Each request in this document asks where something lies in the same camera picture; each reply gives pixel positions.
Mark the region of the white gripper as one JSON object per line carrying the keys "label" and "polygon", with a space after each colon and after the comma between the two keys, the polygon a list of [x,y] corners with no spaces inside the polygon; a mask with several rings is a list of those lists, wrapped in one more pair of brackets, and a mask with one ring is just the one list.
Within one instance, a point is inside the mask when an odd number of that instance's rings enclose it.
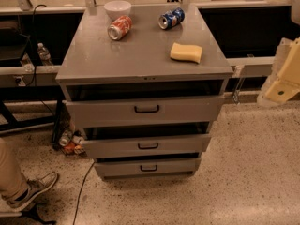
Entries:
{"label": "white gripper", "polygon": [[277,46],[271,74],[264,82],[257,103],[264,107],[284,104],[300,92],[300,37],[283,38]]}

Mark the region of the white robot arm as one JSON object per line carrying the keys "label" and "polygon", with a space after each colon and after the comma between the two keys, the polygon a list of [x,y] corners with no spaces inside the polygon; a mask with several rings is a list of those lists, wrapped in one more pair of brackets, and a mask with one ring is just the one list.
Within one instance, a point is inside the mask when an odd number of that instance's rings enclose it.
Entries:
{"label": "white robot arm", "polygon": [[[300,25],[300,0],[291,0],[291,20]],[[262,86],[257,103],[265,107],[284,104],[300,92],[300,37],[283,38],[277,46],[271,75]]]}

